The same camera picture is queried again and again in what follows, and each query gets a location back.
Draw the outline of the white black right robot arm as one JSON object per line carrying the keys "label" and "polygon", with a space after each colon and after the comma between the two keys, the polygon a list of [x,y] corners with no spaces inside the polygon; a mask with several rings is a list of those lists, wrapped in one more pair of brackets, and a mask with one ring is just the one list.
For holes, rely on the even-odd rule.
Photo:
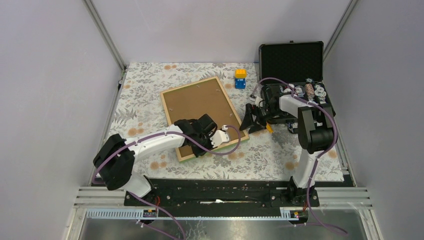
{"label": "white black right robot arm", "polygon": [[302,151],[298,169],[290,178],[295,187],[287,191],[286,198],[291,205],[299,206],[307,199],[304,189],[315,184],[319,157],[337,142],[332,107],[292,95],[280,84],[263,85],[260,94],[254,104],[245,105],[239,129],[252,134],[271,125],[286,125],[297,135]]}

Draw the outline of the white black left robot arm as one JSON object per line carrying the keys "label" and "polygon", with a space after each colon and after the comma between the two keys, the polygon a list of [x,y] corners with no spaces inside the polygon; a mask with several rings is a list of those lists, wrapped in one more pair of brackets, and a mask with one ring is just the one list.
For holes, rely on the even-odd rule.
{"label": "white black left robot arm", "polygon": [[207,114],[199,119],[180,119],[168,128],[139,139],[123,138],[118,133],[110,136],[93,160],[109,191],[124,189],[136,194],[144,206],[152,204],[155,192],[147,177],[133,170],[137,159],[184,146],[191,147],[196,157],[229,141],[227,127],[219,129]]}

